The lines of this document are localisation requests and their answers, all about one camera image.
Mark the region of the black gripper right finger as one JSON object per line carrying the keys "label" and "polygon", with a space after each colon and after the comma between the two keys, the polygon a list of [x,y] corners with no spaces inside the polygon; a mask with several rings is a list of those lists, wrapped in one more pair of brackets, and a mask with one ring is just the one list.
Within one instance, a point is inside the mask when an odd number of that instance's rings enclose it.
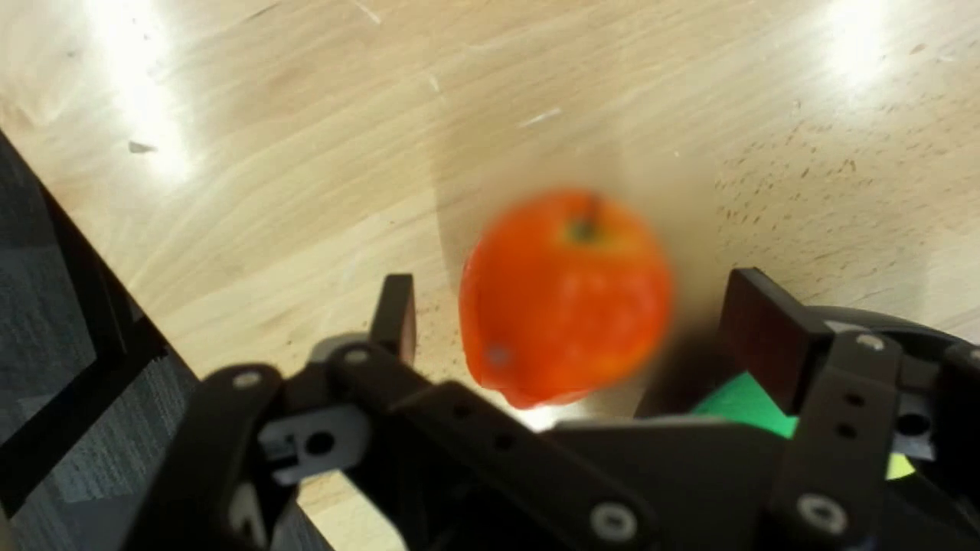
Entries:
{"label": "black gripper right finger", "polygon": [[882,335],[833,332],[828,317],[758,268],[729,272],[719,340],[735,367],[753,375],[788,414],[801,414],[829,375],[893,384],[900,367],[899,345]]}

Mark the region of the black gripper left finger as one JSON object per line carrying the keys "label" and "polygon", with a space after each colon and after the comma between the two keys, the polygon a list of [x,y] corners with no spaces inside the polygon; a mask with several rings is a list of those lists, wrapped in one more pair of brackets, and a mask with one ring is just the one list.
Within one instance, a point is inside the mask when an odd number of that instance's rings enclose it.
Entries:
{"label": "black gripper left finger", "polygon": [[370,359],[412,366],[417,355],[417,295],[412,272],[390,272],[382,279],[370,332]]}

